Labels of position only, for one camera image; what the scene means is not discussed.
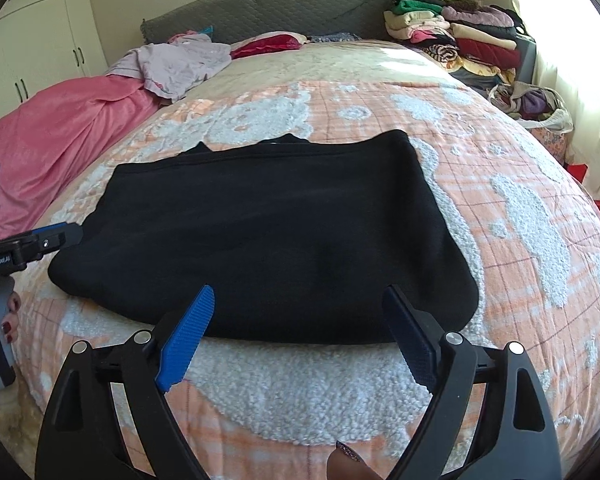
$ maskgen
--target white wardrobe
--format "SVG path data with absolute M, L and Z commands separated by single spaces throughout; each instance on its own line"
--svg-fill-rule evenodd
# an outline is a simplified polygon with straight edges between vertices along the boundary
M 0 11 L 0 118 L 40 90 L 106 69 L 90 0 L 9 0 Z

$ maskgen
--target dark blue gripper pad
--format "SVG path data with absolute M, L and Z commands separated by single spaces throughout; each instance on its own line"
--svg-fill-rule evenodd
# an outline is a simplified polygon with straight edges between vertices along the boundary
M 200 340 L 211 321 L 216 305 L 214 290 L 205 285 L 180 319 L 160 354 L 160 369 L 155 383 L 162 393 L 184 379 Z
M 433 393 L 438 384 L 439 341 L 444 331 L 431 314 L 415 310 L 395 285 L 385 290 L 382 310 L 411 375 Z

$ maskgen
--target curtain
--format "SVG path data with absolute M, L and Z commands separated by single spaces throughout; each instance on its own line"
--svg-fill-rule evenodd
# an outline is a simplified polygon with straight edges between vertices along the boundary
M 513 0 L 538 44 L 534 83 L 555 89 L 574 123 L 569 164 L 587 164 L 584 187 L 600 200 L 600 15 L 590 0 Z

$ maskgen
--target metal screw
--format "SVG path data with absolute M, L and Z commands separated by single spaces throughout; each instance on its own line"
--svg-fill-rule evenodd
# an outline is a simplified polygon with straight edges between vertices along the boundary
M 525 347 L 523 347 L 517 341 L 514 341 L 513 343 L 509 343 L 509 350 L 511 350 L 516 355 L 521 355 L 525 352 Z
M 147 332 L 147 330 L 142 330 L 142 332 L 138 332 L 134 336 L 134 341 L 139 345 L 143 345 L 151 341 L 151 332 Z
M 452 345 L 461 345 L 463 341 L 462 336 L 456 332 L 449 332 L 447 335 L 445 335 L 445 339 Z
M 87 349 L 87 343 L 85 343 L 84 341 L 78 341 L 76 344 L 74 344 L 74 346 L 71 348 L 71 350 L 73 351 L 74 354 L 81 354 L 83 353 L 85 350 Z

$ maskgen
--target green cloth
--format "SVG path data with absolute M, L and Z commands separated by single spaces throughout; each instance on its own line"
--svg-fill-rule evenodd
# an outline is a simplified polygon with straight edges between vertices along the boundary
M 426 4 L 425 2 L 419 2 L 418 0 L 401 0 L 392 11 L 396 16 L 401 16 L 407 12 L 413 12 L 414 10 L 430 10 L 434 14 L 440 15 L 442 13 L 442 7 L 434 4 Z

